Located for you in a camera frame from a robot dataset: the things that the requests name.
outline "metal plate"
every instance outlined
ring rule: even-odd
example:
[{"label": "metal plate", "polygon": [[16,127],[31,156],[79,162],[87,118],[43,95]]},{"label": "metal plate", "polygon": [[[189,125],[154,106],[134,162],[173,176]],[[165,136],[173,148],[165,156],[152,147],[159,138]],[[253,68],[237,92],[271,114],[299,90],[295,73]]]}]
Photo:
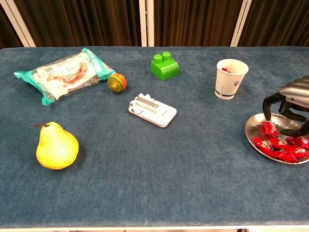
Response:
[{"label": "metal plate", "polygon": [[[253,115],[252,117],[250,117],[246,124],[245,124],[245,132],[246,132],[246,136],[247,136],[247,139],[249,140],[249,142],[251,143],[251,145],[258,151],[260,152],[261,154],[263,154],[264,156],[272,159],[272,160],[275,160],[277,162],[281,162],[281,163],[287,163],[287,164],[301,164],[301,163],[306,163],[309,161],[309,157],[304,157],[302,159],[298,159],[298,163],[289,163],[289,162],[284,162],[282,160],[279,160],[279,159],[275,159],[275,158],[272,158],[268,155],[266,155],[264,152],[260,151],[255,145],[254,145],[254,138],[255,137],[259,137],[259,138],[262,138],[264,140],[266,140],[269,144],[271,144],[270,140],[262,133],[262,129],[263,129],[263,123],[262,122],[265,122],[266,119],[264,117],[264,114],[261,113],[261,114],[256,114],[256,115]],[[282,135],[280,134],[280,131],[282,129],[298,129],[300,128],[300,125],[297,123],[297,122],[294,122],[282,115],[277,115],[277,114],[271,114],[271,120],[270,122],[273,122],[275,123],[276,125],[276,128],[278,130],[278,133],[279,133],[279,136],[278,139],[282,140],[282,141],[285,141],[287,136],[285,135]]]}]

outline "yellow pear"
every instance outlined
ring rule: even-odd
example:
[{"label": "yellow pear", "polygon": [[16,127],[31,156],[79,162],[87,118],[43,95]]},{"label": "yellow pear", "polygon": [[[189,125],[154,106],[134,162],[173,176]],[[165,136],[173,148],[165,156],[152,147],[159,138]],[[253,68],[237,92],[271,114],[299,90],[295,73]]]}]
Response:
[{"label": "yellow pear", "polygon": [[40,141],[36,152],[39,163],[48,169],[70,166],[78,153],[77,139],[55,122],[40,126]]}]

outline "paper cup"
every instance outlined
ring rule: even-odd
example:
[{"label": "paper cup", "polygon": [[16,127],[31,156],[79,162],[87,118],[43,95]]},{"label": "paper cup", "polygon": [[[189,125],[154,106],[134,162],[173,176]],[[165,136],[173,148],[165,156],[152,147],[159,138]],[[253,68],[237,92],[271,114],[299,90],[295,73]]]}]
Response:
[{"label": "paper cup", "polygon": [[217,80],[215,95],[221,99],[232,99],[249,68],[244,62],[236,59],[223,59],[217,63]]}]

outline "small colorful ball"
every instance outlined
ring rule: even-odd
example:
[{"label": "small colorful ball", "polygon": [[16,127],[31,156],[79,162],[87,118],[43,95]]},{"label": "small colorful ball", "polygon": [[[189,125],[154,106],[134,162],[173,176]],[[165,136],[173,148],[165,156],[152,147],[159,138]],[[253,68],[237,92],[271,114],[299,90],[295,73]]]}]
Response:
[{"label": "small colorful ball", "polygon": [[119,73],[112,74],[108,78],[107,85],[111,91],[120,93],[126,88],[126,78]]}]

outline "green lego block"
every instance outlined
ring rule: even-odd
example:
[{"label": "green lego block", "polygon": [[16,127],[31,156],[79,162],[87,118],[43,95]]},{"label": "green lego block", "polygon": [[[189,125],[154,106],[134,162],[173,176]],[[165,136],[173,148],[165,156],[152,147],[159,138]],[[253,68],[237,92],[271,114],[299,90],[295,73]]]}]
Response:
[{"label": "green lego block", "polygon": [[170,52],[163,52],[162,55],[154,55],[151,61],[151,72],[165,81],[179,74],[179,65],[172,59]]}]

